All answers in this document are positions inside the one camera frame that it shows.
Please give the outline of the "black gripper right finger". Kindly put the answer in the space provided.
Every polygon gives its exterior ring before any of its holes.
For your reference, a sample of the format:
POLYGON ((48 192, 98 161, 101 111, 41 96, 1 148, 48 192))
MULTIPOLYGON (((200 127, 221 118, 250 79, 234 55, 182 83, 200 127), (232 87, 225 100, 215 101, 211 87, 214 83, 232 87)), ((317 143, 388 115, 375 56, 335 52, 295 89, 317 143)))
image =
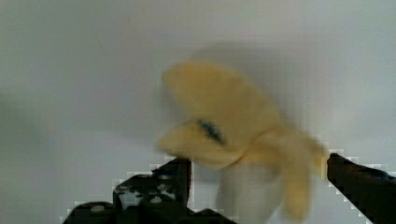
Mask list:
POLYGON ((395 224, 395 177, 332 153, 328 180, 373 224, 395 224))

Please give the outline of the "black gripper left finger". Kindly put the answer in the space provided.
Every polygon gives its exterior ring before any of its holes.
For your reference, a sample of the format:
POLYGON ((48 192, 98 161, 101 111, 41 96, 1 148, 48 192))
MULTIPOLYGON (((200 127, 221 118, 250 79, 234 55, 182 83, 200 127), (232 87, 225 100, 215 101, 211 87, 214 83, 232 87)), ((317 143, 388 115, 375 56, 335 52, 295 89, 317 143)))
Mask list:
POLYGON ((211 210, 190 210, 191 162, 175 158, 113 190, 113 201, 76 206, 62 224, 236 224, 211 210))

